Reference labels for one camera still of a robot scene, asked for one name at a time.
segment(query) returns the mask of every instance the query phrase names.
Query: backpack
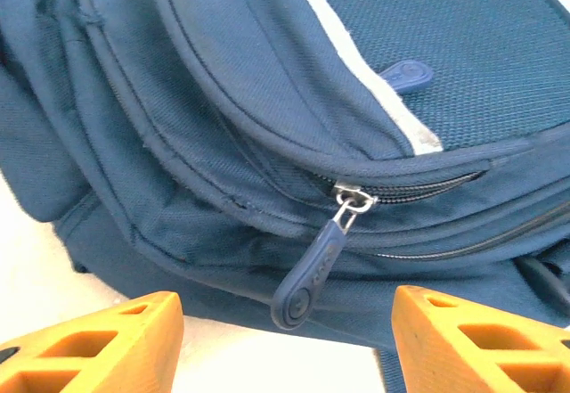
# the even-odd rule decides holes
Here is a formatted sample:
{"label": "backpack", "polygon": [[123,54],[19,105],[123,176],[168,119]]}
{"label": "backpack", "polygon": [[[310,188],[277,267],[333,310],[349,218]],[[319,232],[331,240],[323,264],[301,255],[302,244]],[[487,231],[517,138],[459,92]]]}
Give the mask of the backpack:
{"label": "backpack", "polygon": [[77,270],[401,391],[401,284],[570,324],[569,11],[0,0],[0,166]]}

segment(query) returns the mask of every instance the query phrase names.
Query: orange plastic object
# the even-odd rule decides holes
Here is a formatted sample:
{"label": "orange plastic object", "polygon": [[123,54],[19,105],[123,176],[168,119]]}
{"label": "orange plastic object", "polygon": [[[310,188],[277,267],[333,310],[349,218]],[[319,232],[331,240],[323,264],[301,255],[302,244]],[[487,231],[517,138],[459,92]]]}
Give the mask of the orange plastic object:
{"label": "orange plastic object", "polygon": [[0,393],[169,392],[182,337],[178,295],[133,299],[0,346],[20,348],[0,364]]}
{"label": "orange plastic object", "polygon": [[570,332],[415,286],[392,329],[408,393],[568,393]]}

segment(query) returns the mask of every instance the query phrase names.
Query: rectangular hole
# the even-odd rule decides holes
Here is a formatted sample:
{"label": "rectangular hole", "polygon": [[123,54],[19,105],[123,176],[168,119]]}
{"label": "rectangular hole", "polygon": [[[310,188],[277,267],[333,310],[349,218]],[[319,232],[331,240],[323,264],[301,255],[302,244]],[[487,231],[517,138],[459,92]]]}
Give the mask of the rectangular hole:
{"label": "rectangular hole", "polygon": [[147,305],[146,304],[142,304],[140,306],[137,307],[132,307],[129,308],[128,310],[125,311],[121,311],[121,315],[139,315],[140,313],[142,313],[144,310],[147,309]]}
{"label": "rectangular hole", "polygon": [[450,301],[447,301],[445,299],[441,299],[441,298],[436,298],[436,297],[427,297],[427,300],[429,301],[429,303],[434,306],[434,307],[456,307],[457,304],[453,304]]}
{"label": "rectangular hole", "polygon": [[117,332],[76,332],[48,348],[41,357],[95,357]]}
{"label": "rectangular hole", "polygon": [[529,393],[570,391],[570,373],[562,364],[502,364],[500,368]]}
{"label": "rectangular hole", "polygon": [[72,371],[18,373],[0,385],[0,392],[60,393],[78,373]]}
{"label": "rectangular hole", "polygon": [[476,346],[485,350],[538,350],[539,347],[516,329],[500,324],[459,326]]}

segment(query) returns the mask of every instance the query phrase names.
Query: white floor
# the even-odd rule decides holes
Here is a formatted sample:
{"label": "white floor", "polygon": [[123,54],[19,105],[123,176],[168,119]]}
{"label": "white floor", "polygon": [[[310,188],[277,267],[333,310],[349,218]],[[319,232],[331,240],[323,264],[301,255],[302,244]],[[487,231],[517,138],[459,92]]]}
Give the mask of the white floor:
{"label": "white floor", "polygon": [[[0,344],[124,299],[94,276],[75,274],[51,226],[27,217],[1,177],[0,225]],[[173,391],[235,390],[384,391],[367,348],[186,317]]]}

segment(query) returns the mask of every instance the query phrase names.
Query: blue rubber zipper pull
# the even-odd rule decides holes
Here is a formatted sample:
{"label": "blue rubber zipper pull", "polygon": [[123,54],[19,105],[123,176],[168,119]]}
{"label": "blue rubber zipper pull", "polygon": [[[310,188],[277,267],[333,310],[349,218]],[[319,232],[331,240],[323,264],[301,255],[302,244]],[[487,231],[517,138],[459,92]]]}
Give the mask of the blue rubber zipper pull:
{"label": "blue rubber zipper pull", "polygon": [[380,76],[398,94],[408,94],[428,87],[434,79],[434,71],[421,61],[399,61],[380,72]]}
{"label": "blue rubber zipper pull", "polygon": [[356,217],[376,203],[359,187],[337,184],[335,190],[340,209],[321,229],[273,295],[271,317],[284,330],[297,328],[311,314],[333,264],[346,245],[346,233]]}

